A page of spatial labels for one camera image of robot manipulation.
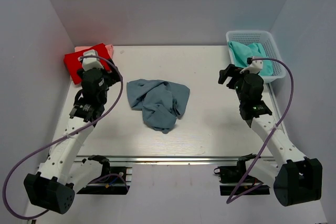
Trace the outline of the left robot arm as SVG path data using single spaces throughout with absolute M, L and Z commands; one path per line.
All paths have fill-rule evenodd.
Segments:
M 104 69 L 79 70 L 81 90 L 75 97 L 63 141 L 56 143 L 35 175 L 28 174 L 24 187 L 32 205 L 65 214 L 75 195 L 91 181 L 104 182 L 111 168 L 104 156 L 92 155 L 75 170 L 71 167 L 87 137 L 107 112 L 107 93 L 115 81 Z

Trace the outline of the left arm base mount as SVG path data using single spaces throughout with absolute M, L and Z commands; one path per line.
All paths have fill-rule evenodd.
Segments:
M 79 195 L 126 195 L 131 186 L 132 168 L 126 166 L 112 166 L 108 158 L 100 155 L 92 155 L 84 158 L 81 163 L 98 161 L 101 166 L 101 174 L 91 183 L 82 188 Z

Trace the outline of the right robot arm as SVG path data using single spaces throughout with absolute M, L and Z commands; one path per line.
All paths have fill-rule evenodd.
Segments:
M 322 164 L 298 150 L 279 128 L 271 109 L 262 100 L 261 65 L 257 61 L 243 69 L 229 64 L 219 72 L 218 82 L 224 84 L 230 78 L 227 87 L 237 93 L 242 119 L 261 138 L 277 165 L 262 160 L 259 154 L 248 154 L 239 157 L 235 166 L 220 166 L 214 173 L 222 184 L 235 184 L 235 195 L 264 193 L 269 187 L 283 206 L 319 200 Z

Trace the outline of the grey-blue t-shirt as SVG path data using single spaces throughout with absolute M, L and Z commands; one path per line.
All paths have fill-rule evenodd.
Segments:
M 167 134 L 183 117 L 190 89 L 164 80 L 138 79 L 127 83 L 127 98 L 132 110 L 142 112 L 144 124 Z

